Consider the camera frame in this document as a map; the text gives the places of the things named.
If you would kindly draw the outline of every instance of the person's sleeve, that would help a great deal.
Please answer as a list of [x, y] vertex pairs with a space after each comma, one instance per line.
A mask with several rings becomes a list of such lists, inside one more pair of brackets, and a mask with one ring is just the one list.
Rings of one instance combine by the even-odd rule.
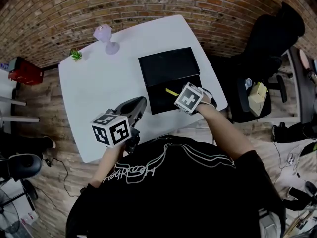
[[255, 199], [258, 210], [264, 208], [277, 214], [281, 221], [281, 233], [285, 231], [286, 209], [256, 151], [243, 154], [235, 161], [243, 184]]
[[91, 211], [95, 209], [98, 189], [90, 184], [84, 189], [70, 210], [66, 222], [66, 238], [77, 238], [77, 235], [87, 235], [90, 225]]

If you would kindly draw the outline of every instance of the forearm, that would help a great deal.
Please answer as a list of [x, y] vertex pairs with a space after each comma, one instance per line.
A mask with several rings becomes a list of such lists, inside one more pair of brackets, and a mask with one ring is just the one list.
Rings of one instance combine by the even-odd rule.
[[254, 150], [250, 141], [237, 130], [220, 112], [209, 105], [199, 105], [197, 110], [206, 119], [217, 146], [233, 160]]
[[100, 186], [100, 184], [103, 182], [115, 163], [122, 158], [123, 151], [124, 144], [118, 145], [113, 148], [108, 147], [106, 149], [102, 159], [99, 162], [97, 171], [90, 181], [90, 184], [93, 187], [98, 188]]

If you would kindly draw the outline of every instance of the brick wall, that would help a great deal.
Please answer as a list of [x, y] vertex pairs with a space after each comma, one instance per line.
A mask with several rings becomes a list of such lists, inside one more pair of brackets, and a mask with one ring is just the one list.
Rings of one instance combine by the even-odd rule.
[[305, 0], [8, 0], [0, 7], [0, 62], [25, 57], [44, 67], [60, 62], [70, 48], [95, 41], [94, 29], [114, 31], [164, 16], [184, 16], [211, 54], [243, 51], [254, 21], [275, 14], [282, 1], [304, 18], [297, 46], [317, 57], [317, 18]]

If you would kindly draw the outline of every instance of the yellow strip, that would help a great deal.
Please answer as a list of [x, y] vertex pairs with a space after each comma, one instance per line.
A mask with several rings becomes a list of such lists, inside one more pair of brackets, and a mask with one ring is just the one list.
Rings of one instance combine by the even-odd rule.
[[179, 95], [178, 93], [175, 93], [175, 92], [173, 92], [173, 91], [171, 91], [171, 90], [169, 90], [167, 88], [165, 88], [165, 90], [166, 90], [166, 92], [168, 92], [168, 93], [170, 93], [170, 94], [172, 94], [174, 96], [178, 96]]

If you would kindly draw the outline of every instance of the white chair leg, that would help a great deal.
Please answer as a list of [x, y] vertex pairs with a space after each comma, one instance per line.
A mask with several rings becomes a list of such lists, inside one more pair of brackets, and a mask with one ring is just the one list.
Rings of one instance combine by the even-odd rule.
[[17, 122], [39, 122], [38, 117], [20, 117], [20, 116], [5, 116], [1, 118], [2, 121], [17, 121]]
[[15, 104], [15, 105], [21, 105], [21, 106], [25, 106], [26, 105], [26, 102], [17, 101], [17, 100], [9, 99], [9, 98], [2, 97], [2, 96], [0, 96], [0, 101], [8, 102], [8, 103]]

